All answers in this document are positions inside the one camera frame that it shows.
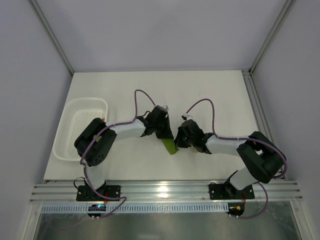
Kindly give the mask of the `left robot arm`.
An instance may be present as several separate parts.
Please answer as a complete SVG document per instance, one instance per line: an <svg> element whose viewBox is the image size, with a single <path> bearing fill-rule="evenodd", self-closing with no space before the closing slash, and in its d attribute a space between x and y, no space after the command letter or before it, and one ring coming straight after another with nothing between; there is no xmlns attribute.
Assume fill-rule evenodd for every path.
<svg viewBox="0 0 320 240"><path fill-rule="evenodd" d="M114 142L128 138L142 138L155 134L169 154L178 151L170 128L168 110L156 105L146 116L135 116L128 122L107 124L95 118L75 140L74 147L83 166L84 185L77 192L77 200L119 201L118 193L108 193L104 170L101 166Z"/></svg>

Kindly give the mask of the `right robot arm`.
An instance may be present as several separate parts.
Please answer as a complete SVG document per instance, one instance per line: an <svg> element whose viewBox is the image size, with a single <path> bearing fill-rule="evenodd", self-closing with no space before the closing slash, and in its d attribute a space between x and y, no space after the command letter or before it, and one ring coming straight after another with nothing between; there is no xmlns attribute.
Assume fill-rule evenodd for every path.
<svg viewBox="0 0 320 240"><path fill-rule="evenodd" d="M253 184L267 184L278 178L277 172L287 169L285 155L261 132L246 137L222 137L205 133L198 124L188 119L178 128L175 139L178 148L193 147L208 155L238 156L244 168L231 174L224 183L210 183L211 200L254 199Z"/></svg>

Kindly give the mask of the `green paper napkin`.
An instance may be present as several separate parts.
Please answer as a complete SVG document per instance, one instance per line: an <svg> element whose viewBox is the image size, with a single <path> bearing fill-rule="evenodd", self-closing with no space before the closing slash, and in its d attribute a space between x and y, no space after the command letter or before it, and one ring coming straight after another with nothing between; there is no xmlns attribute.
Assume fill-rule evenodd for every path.
<svg viewBox="0 0 320 240"><path fill-rule="evenodd" d="M170 155L174 155L179 151L173 138L163 138L161 139L161 142Z"/></svg>

